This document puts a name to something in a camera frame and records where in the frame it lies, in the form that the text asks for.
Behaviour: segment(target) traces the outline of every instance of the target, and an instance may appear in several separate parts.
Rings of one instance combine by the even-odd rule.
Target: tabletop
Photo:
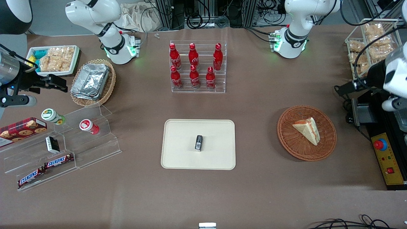
[[[277,27],[263,28],[273,31]],[[116,85],[105,106],[122,153],[26,192],[15,176],[0,173],[1,228],[307,228],[328,218],[379,218],[392,227],[407,220],[407,195],[385,191],[371,143],[350,124],[334,85],[352,78],[344,40],[353,27],[315,26],[295,59],[271,53],[245,29],[148,34],[140,57],[113,65]],[[136,34],[142,39],[144,34]],[[170,40],[226,40],[225,94],[173,94],[168,69]],[[79,66],[107,59],[94,35],[28,35],[28,46],[77,45]],[[66,78],[68,84],[72,77]],[[69,93],[41,91],[34,107],[7,108],[0,125],[81,108]],[[288,107],[310,105],[334,123],[337,146],[327,158],[292,157],[277,137]],[[160,164],[168,119],[230,119],[236,131],[236,167],[172,170]]]

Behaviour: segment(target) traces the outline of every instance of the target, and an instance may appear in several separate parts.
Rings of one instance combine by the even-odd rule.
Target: red emergency stop button
[[[387,168],[387,173],[394,173],[394,169],[393,168]]]
[[[384,139],[378,139],[373,143],[373,146],[380,151],[385,151],[387,149],[387,142]]]

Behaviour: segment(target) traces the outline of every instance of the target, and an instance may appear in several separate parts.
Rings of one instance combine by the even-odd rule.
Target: wicker basket
[[[321,137],[313,145],[292,124],[313,117]],[[294,157],[304,161],[319,161],[327,158],[336,146],[336,130],[331,120],[322,111],[311,106],[294,106],[280,116],[277,124],[278,138],[284,148]]]
[[[104,64],[109,67],[109,74],[107,76],[108,79],[106,81],[105,88],[103,89],[102,96],[99,100],[80,99],[80,98],[74,97],[72,94],[71,94],[71,97],[76,104],[81,105],[81,106],[89,106],[94,103],[104,104],[109,99],[110,95],[113,92],[114,84],[116,83],[116,73],[114,72],[112,64],[104,59],[91,60],[87,64]],[[72,85],[74,85],[76,79],[78,78],[79,72],[82,70],[83,66],[76,73],[75,78],[72,82]]]

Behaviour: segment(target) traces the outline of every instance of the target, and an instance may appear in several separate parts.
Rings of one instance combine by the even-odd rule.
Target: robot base
[[[115,64],[126,64],[131,59],[138,57],[140,53],[140,39],[135,39],[134,36],[122,34],[125,39],[125,45],[115,55],[110,54],[106,49],[107,57],[109,57]]]
[[[306,41],[302,44],[298,43],[298,47],[293,48],[284,36],[287,29],[287,27],[284,27],[281,30],[276,30],[274,33],[269,35],[269,41],[271,42],[270,48],[272,52],[277,52],[282,57],[293,59],[298,57],[305,49]]]

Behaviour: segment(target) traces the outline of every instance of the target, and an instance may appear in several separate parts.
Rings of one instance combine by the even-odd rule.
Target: sandwich
[[[311,117],[306,120],[299,120],[293,124],[293,127],[298,130],[308,141],[313,145],[317,145],[321,140],[315,120]]]

